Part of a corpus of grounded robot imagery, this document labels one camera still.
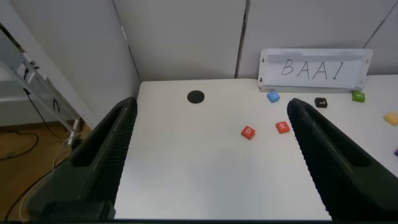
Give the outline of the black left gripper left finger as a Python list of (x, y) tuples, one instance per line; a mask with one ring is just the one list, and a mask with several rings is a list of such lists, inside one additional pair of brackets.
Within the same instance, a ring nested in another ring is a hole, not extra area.
[(120, 101), (52, 170), (28, 200), (31, 220), (109, 220), (137, 116), (133, 97)]

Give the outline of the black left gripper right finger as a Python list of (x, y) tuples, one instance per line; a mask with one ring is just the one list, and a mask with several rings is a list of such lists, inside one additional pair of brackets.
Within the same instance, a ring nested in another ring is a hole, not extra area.
[(397, 177), (310, 104), (287, 114), (327, 212), (339, 221), (397, 221)]

